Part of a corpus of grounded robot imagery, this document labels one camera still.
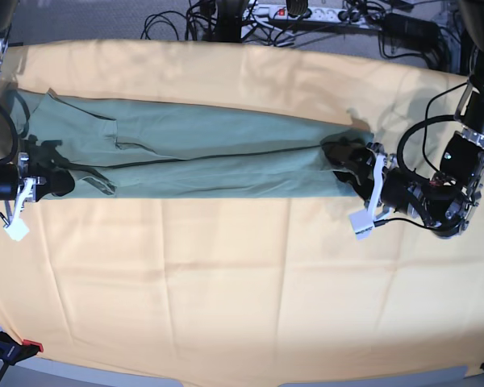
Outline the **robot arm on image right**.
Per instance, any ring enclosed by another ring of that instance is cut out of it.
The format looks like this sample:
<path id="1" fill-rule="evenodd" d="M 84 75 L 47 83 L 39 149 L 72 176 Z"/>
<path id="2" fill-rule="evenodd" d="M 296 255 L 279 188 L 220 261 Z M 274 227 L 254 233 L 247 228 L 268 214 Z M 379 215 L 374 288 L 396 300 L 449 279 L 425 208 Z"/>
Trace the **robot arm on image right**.
<path id="1" fill-rule="evenodd" d="M 420 219 L 418 227 L 448 239 L 466 230 L 479 204 L 484 181 L 484 1 L 460 1 L 458 7 L 475 52 L 454 114 L 426 116 L 402 135 L 394 154 L 380 143 L 360 140 L 323 145 L 336 178 L 365 203 L 349 216 L 357 239 L 395 219 L 413 223 L 415 218 Z M 461 130 L 446 145 L 434 175 L 427 178 L 410 169 L 404 158 L 407 141 L 431 125 L 450 122 L 459 123 Z"/>

